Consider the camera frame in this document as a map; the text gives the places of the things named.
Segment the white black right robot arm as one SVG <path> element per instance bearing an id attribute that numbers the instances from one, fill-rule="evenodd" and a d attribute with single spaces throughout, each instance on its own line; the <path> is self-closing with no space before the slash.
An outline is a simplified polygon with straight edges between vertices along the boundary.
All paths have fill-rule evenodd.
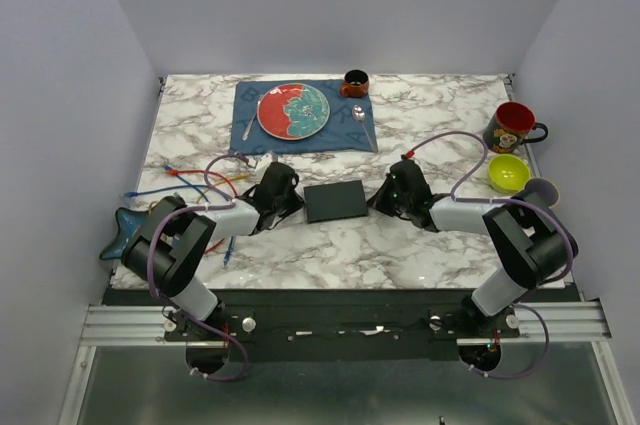
<path id="1" fill-rule="evenodd" d="M 409 159 L 391 166 L 367 204 L 419 229 L 491 238 L 501 266 L 464 299 L 459 315 L 462 329 L 474 337 L 493 329 L 496 316 L 528 292 L 570 271 L 578 254 L 574 237 L 537 193 L 495 199 L 434 193 Z"/>

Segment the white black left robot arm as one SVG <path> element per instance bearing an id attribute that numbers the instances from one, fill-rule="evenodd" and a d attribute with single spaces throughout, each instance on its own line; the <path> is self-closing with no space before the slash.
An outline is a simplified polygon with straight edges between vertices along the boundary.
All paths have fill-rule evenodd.
<path id="1" fill-rule="evenodd" d="M 147 283 L 152 296 L 186 312 L 187 327 L 197 338 L 212 339 L 221 330 L 221 302 L 196 277 L 209 242 L 273 228 L 303 207 L 298 183 L 293 168 L 273 162 L 258 184 L 222 204 L 189 205 L 165 197 L 128 239 L 120 261 Z"/>

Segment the black network switch box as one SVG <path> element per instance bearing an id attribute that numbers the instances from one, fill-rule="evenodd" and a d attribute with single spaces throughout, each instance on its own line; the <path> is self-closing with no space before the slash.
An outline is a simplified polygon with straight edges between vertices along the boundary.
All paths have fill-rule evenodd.
<path id="1" fill-rule="evenodd" d="M 365 217 L 369 214 L 361 180 L 304 188 L 305 218 L 309 224 Z"/>

